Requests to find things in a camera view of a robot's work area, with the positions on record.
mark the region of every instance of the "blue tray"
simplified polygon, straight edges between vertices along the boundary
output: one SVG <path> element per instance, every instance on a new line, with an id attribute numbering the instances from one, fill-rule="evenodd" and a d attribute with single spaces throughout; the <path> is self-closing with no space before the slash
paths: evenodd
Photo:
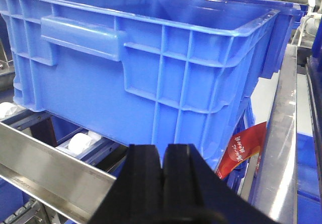
<path id="1" fill-rule="evenodd" d="M 26 201 L 21 190 L 0 178 L 0 222 L 22 207 Z"/>
<path id="2" fill-rule="evenodd" d="M 192 142 L 213 168 L 278 15 L 207 0 L 0 0 L 0 13 L 15 102 L 125 145 L 156 144 L 161 157 L 169 142 Z"/>
<path id="3" fill-rule="evenodd" d="M 298 223 L 322 223 L 313 137 L 297 134 Z"/>

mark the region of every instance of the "stainless steel guide rail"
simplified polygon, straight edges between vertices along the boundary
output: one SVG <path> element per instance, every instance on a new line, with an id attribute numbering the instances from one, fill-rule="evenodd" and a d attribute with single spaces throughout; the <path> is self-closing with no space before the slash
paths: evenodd
<path id="1" fill-rule="evenodd" d="M 282 224 L 297 222 L 296 53 L 288 45 L 250 203 Z"/>
<path id="2" fill-rule="evenodd" d="M 0 176 L 77 223 L 87 223 L 115 177 L 0 123 Z"/>

